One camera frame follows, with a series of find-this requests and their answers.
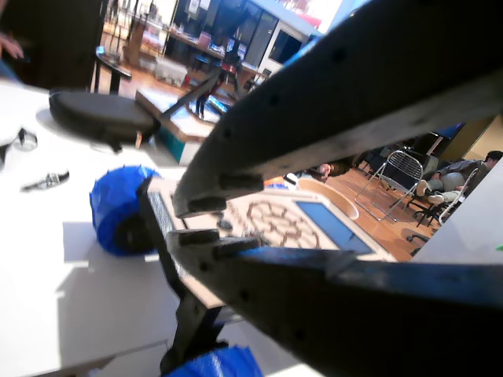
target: desk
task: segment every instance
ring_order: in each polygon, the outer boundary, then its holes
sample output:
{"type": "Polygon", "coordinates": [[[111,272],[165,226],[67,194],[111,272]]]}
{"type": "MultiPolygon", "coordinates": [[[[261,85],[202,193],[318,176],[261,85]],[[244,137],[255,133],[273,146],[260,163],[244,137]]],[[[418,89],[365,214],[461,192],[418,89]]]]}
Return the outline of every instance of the desk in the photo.
{"type": "MultiPolygon", "coordinates": [[[[179,179],[180,168],[148,148],[114,155],[58,127],[48,92],[0,82],[2,127],[23,125],[39,138],[32,152],[11,148],[0,172],[0,375],[41,375],[171,342],[178,298],[158,259],[118,259],[99,247],[91,224],[94,180],[124,164],[156,168],[179,179]],[[70,180],[45,192],[19,188],[49,171],[70,180]]],[[[222,337],[250,345],[266,374],[298,361],[249,324],[222,337]]]]}
{"type": "MultiPolygon", "coordinates": [[[[223,53],[215,51],[214,49],[209,49],[209,48],[205,49],[203,46],[201,46],[201,45],[199,45],[199,43],[197,43],[196,38],[191,38],[187,34],[180,33],[178,31],[169,31],[167,36],[172,37],[180,42],[183,42],[186,45],[192,46],[192,47],[198,49],[199,51],[202,51],[203,53],[207,53],[209,55],[212,55],[213,57],[216,57],[218,59],[223,59],[223,57],[224,57],[223,53]]],[[[248,63],[243,62],[241,64],[241,67],[243,68],[243,71],[245,71],[249,74],[252,74],[254,76],[259,75],[259,76],[263,77],[264,79],[267,79],[267,77],[268,77],[268,76],[264,75],[263,73],[260,73],[258,71],[257,67],[254,67],[248,63]]]]}

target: window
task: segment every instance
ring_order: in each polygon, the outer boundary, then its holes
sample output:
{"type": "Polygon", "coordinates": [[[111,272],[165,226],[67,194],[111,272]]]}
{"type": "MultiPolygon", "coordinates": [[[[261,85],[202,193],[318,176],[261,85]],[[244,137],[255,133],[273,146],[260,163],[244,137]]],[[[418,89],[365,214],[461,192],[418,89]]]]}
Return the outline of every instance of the window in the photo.
{"type": "Polygon", "coordinates": [[[283,64],[300,50],[302,42],[293,38],[290,34],[280,31],[277,35],[274,47],[269,58],[283,64]]]}

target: display screen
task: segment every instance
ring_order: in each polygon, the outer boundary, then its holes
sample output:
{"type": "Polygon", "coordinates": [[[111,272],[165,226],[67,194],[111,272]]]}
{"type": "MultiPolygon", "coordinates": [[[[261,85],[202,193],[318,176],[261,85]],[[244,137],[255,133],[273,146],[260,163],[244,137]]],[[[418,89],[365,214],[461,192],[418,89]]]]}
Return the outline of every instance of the display screen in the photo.
{"type": "Polygon", "coordinates": [[[462,128],[463,125],[464,123],[459,123],[456,126],[444,128],[443,130],[433,131],[433,133],[438,134],[442,137],[447,137],[448,139],[452,139],[454,136],[456,136],[457,132],[460,128],[462,128]]]}
{"type": "Polygon", "coordinates": [[[274,43],[269,58],[283,64],[299,52],[302,42],[293,38],[290,34],[280,31],[274,43]]]}
{"type": "Polygon", "coordinates": [[[353,250],[359,254],[373,254],[372,249],[324,204],[312,202],[296,202],[296,204],[340,249],[353,250]]]}

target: seated person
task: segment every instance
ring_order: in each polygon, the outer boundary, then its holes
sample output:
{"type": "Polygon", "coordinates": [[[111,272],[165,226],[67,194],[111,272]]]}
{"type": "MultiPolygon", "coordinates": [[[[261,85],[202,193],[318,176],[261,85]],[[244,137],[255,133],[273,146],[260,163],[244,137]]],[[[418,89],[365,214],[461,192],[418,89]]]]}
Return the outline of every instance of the seated person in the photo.
{"type": "Polygon", "coordinates": [[[487,153],[485,161],[467,159],[465,161],[460,161],[459,163],[453,163],[448,167],[435,172],[429,181],[419,181],[416,187],[416,194],[418,196],[427,195],[428,202],[436,206],[442,203],[453,202],[459,195],[463,185],[458,185],[455,190],[444,192],[444,182],[442,181],[442,177],[445,177],[447,174],[459,173],[463,177],[464,182],[466,182],[473,170],[479,169],[476,176],[473,177],[468,184],[468,188],[464,193],[464,196],[468,196],[483,180],[483,178],[486,177],[487,173],[489,173],[489,171],[498,163],[502,156],[503,152],[492,151],[487,153]]]}

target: table leg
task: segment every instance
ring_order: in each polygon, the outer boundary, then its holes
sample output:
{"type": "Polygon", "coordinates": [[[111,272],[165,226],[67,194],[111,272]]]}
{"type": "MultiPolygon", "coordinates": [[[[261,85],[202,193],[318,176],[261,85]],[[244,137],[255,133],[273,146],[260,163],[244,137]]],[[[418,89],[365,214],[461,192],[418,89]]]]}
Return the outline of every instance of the table leg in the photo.
{"type": "Polygon", "coordinates": [[[101,72],[101,64],[96,62],[96,74],[94,75],[94,92],[97,93],[98,88],[100,87],[100,72],[101,72]]]}
{"type": "Polygon", "coordinates": [[[112,72],[110,79],[110,94],[119,94],[120,75],[112,72]]]}

